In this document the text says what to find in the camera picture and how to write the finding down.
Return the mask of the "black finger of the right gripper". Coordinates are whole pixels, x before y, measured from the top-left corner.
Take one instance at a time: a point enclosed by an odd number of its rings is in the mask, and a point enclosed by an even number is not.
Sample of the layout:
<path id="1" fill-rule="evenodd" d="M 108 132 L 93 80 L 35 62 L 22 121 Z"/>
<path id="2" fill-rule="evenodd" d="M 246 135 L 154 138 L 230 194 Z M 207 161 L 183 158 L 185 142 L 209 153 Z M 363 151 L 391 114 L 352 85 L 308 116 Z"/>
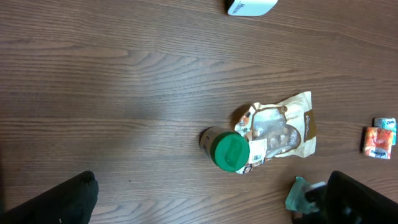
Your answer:
<path id="1" fill-rule="evenodd" d="M 320 203 L 325 198 L 326 194 L 326 183 L 318 182 L 309 186 L 305 192 L 305 199 L 309 203 Z"/>

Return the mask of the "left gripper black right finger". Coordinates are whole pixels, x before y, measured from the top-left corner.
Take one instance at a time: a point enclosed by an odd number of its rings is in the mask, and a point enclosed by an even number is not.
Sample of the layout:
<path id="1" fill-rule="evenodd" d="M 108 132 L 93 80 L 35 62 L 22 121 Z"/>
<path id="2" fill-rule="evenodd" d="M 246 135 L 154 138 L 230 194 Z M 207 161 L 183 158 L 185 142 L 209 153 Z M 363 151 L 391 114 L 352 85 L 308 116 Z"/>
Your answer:
<path id="1" fill-rule="evenodd" d="M 350 176 L 334 171 L 327 183 L 328 223 L 397 224 L 397 203 Z"/>

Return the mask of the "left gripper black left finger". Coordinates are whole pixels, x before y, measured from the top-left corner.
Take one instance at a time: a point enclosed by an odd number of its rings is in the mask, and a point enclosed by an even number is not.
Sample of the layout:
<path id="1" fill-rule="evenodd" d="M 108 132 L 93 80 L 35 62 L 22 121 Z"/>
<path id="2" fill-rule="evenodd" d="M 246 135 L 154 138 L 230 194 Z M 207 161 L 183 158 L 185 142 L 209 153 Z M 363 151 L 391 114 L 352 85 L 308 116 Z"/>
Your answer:
<path id="1" fill-rule="evenodd" d="M 99 184 L 87 170 L 10 209 L 1 223 L 87 224 L 98 200 Z"/>

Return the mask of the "teal wet wipes pack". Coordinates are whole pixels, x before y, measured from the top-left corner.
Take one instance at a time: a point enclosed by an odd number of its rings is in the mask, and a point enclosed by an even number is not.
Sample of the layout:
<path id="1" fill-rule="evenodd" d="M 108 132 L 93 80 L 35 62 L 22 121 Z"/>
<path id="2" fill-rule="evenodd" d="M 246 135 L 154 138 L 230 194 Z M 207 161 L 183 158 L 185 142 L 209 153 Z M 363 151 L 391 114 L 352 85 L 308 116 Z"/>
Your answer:
<path id="1" fill-rule="evenodd" d="M 296 177 L 295 182 L 285 201 L 286 209 L 304 214 L 315 213 L 319 211 L 315 202 L 309 202 L 305 194 L 314 189 L 314 184 L 307 182 L 302 177 Z"/>

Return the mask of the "orange tissue pack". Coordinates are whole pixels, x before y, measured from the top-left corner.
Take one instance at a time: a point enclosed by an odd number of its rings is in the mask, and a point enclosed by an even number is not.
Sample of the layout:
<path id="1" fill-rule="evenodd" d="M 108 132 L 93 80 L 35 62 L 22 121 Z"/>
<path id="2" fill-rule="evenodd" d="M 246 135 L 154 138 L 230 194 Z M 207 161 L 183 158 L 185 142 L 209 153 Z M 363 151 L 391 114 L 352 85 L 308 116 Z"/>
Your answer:
<path id="1" fill-rule="evenodd" d="M 363 154 L 378 159 L 390 159 L 393 138 L 391 130 L 367 127 L 364 135 Z"/>

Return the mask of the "beige brown snack pouch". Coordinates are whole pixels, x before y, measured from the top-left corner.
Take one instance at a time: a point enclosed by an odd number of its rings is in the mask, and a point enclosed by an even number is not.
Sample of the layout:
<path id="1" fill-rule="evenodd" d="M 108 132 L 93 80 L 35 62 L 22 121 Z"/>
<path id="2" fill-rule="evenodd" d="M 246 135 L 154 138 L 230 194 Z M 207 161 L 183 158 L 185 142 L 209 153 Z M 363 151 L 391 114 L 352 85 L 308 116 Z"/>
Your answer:
<path id="1" fill-rule="evenodd" d="M 236 172 L 246 174 L 275 157 L 315 153 L 317 127 L 312 93 L 306 91 L 276 104 L 253 103 L 234 127 L 249 143 L 249 159 Z"/>

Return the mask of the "small teal tissue pack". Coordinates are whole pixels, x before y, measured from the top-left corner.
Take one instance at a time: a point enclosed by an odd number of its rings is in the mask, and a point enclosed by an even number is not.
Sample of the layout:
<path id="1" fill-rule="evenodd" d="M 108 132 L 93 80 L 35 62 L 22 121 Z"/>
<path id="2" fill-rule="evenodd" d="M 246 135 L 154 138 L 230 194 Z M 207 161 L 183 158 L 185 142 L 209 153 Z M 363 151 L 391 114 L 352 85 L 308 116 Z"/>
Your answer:
<path id="1" fill-rule="evenodd" d="M 395 118 L 374 118 L 373 121 L 374 127 L 387 129 L 392 131 L 393 139 L 392 145 L 396 145 L 396 136 L 397 136 L 397 122 Z"/>

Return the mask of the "green lid jar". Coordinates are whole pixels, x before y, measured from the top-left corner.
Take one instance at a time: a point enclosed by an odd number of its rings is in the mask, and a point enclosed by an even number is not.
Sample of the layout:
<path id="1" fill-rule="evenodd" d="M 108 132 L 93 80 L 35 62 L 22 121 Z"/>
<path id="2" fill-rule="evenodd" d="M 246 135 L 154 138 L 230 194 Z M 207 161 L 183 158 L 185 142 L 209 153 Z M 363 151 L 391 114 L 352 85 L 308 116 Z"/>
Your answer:
<path id="1" fill-rule="evenodd" d="M 249 144 L 244 137 L 230 129 L 213 126 L 204 130 L 200 148 L 213 163 L 227 172 L 244 167 L 250 156 Z"/>

